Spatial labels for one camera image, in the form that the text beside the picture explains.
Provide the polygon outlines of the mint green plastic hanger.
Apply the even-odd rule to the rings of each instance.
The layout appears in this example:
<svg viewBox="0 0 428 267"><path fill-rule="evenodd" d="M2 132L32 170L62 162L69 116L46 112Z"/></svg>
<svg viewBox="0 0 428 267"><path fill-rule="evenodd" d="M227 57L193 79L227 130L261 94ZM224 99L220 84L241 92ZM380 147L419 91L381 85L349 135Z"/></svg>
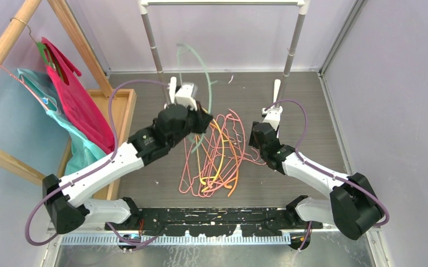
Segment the mint green plastic hanger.
<svg viewBox="0 0 428 267"><path fill-rule="evenodd" d="M211 113L211 111L212 111L212 85L214 83L211 81L210 75L207 71L206 64L204 63L201 56L196 52L196 50L193 47L191 47L190 45L188 45L186 43L177 43L176 46L178 47L177 52L176 52L176 59L177 59L177 67L178 67L178 76L180 78L180 81L182 81L181 54L182 54L183 49L186 49L188 52L192 53L197 58L200 65L202 66L202 70L206 76L206 81L207 81L207 85L208 85L208 109L207 109L207 112Z"/></svg>

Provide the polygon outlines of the orange plastic hanger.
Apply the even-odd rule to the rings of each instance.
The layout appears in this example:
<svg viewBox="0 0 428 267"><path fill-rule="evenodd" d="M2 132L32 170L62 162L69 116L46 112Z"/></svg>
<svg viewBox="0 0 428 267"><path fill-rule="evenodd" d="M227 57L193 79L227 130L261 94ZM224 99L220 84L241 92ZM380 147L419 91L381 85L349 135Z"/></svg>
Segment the orange plastic hanger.
<svg viewBox="0 0 428 267"><path fill-rule="evenodd" d="M229 132L225 127L221 127L223 130L223 133ZM236 190L238 178L240 176L240 165L238 165L238 162L234 159L230 159L230 156L232 156L231 151L228 147L228 143L225 143L226 151L225 151L225 159L224 159L224 166L223 166L223 172L222 177L224 179L224 182L222 183L223 186L219 187L216 191L220 189L227 189L228 190L228 196L231 196L233 192Z"/></svg>

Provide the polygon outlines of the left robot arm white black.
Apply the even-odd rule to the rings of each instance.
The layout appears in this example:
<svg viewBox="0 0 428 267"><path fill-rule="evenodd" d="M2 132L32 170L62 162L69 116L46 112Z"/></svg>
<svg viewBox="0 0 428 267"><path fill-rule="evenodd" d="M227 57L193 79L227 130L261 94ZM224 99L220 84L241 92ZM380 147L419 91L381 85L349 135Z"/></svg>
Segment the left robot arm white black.
<svg viewBox="0 0 428 267"><path fill-rule="evenodd" d="M213 117L200 103L195 109L171 104L153 123L138 130L114 152L70 175L51 174L42 181L44 206L58 234L67 234L86 224L111 223L135 229L141 216L129 197L93 200L97 191L166 156L189 134L205 133Z"/></svg>

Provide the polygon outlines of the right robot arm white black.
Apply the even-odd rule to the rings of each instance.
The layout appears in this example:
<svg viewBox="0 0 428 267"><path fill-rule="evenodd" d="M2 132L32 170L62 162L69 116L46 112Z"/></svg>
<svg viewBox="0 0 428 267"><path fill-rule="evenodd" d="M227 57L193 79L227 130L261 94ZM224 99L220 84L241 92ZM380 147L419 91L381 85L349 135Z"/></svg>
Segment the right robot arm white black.
<svg viewBox="0 0 428 267"><path fill-rule="evenodd" d="M287 213L293 228L315 221L334 225L347 238L357 240L373 226L388 222L388 211L363 174L347 175L310 160L294 147L281 144L267 122L253 122L249 144L258 149L270 169L308 184L327 198L297 198Z"/></svg>

